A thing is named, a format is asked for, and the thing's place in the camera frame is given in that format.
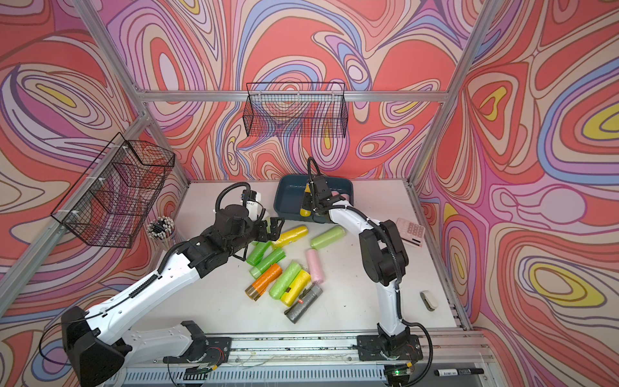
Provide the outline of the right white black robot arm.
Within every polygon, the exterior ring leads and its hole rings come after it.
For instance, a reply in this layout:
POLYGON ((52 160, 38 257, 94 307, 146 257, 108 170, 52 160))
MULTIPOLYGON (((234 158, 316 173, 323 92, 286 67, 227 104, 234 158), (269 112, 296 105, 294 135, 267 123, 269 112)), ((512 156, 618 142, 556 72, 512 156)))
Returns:
POLYGON ((401 310, 401 280, 409 258, 396 224, 379 222, 356 209, 341 195, 334 195, 322 174, 308 173, 310 210, 359 237, 364 271, 377 286, 380 319, 377 324, 379 353, 397 356, 406 349, 414 351, 413 359, 423 358, 422 349, 411 340, 410 329, 416 327, 428 344, 427 364, 434 360, 434 348, 428 330, 419 322, 404 319, 401 310))

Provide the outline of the teal plastic storage box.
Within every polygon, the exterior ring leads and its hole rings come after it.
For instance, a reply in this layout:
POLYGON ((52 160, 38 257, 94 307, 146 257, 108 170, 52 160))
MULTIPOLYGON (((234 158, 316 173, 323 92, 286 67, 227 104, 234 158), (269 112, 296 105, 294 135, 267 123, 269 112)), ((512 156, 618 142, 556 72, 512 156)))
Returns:
MULTIPOLYGON (((327 177, 326 180, 332 191, 347 196, 349 202, 354 203, 354 186, 350 180, 341 177, 327 177)), ((309 217, 301 215, 301 204, 307 182, 308 177, 306 175, 290 174, 282 177, 273 203, 275 212, 285 220, 320 224, 331 223, 329 219, 315 213, 309 217)))

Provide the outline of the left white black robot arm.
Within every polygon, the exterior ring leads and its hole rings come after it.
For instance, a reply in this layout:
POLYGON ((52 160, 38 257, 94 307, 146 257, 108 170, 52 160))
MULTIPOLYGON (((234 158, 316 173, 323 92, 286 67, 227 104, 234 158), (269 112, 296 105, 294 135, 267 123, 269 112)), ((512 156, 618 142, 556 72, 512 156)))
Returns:
POLYGON ((279 217, 252 219, 249 209, 239 204, 217 208, 212 226, 174 245, 148 276, 87 311, 75 306, 64 312, 62 345, 80 384, 99 386, 131 362, 161 357, 204 361, 209 344, 195 322, 143 334, 130 330, 164 300, 226 264, 250 243, 278 240, 284 223, 279 217))

